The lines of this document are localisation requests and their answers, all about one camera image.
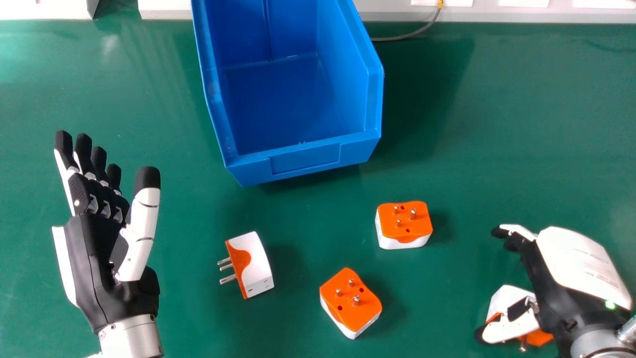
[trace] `storage bin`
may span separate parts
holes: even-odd
[[[243,186],[365,162],[384,71],[351,0],[192,2],[205,100]]]

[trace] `gray cable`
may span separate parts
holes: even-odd
[[[408,33],[408,34],[404,34],[404,35],[400,35],[400,36],[393,36],[390,38],[371,38],[371,41],[373,42],[389,42],[389,41],[400,41],[403,39],[408,39],[408,38],[412,38],[414,36],[417,36],[419,34],[421,34],[422,32],[428,30],[429,28],[431,28],[431,26],[433,26],[435,24],[435,22],[437,21],[437,18],[439,17],[439,12],[441,11],[441,8],[438,8],[437,11],[435,11],[435,16],[433,16],[433,19],[426,25],[420,27],[419,29]]]

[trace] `robotic hand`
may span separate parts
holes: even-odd
[[[155,238],[160,174],[140,168],[132,204],[121,195],[121,169],[86,134],[55,134],[55,161],[71,209],[53,241],[66,296],[86,315],[105,358],[163,357],[155,317],[156,273],[146,266]]]
[[[560,227],[535,234],[504,224],[492,235],[520,254],[534,292],[507,285],[497,291],[478,341],[518,338],[525,351],[526,341],[554,339],[561,358],[636,358],[632,297],[603,246]]]

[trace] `green tabletop surface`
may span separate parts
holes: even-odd
[[[636,270],[636,27],[437,24],[377,45],[383,137],[359,166],[240,187],[223,167],[189,21],[142,21],[127,2],[94,21],[0,22],[0,357],[99,350],[66,298],[51,226],[69,217],[58,129],[86,132],[123,169],[162,173],[149,265],[162,289],[166,357],[522,357],[473,331],[504,283],[531,289],[500,223],[580,231]],[[374,36],[417,24],[368,24]],[[385,202],[424,200],[434,233],[378,247]],[[219,286],[224,240],[257,231],[276,288]],[[382,315],[348,340],[319,286],[348,266]],[[554,358],[554,344],[524,357]]]

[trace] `power plug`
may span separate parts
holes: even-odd
[[[233,268],[234,274],[220,279],[219,284],[238,281],[244,299],[274,288],[270,262],[256,231],[226,240],[225,247],[230,256],[217,265],[219,271]]]
[[[385,203],[375,212],[378,243],[385,250],[422,247],[433,232],[426,203]]]
[[[320,287],[320,304],[341,332],[356,339],[380,316],[382,303],[350,268]]]

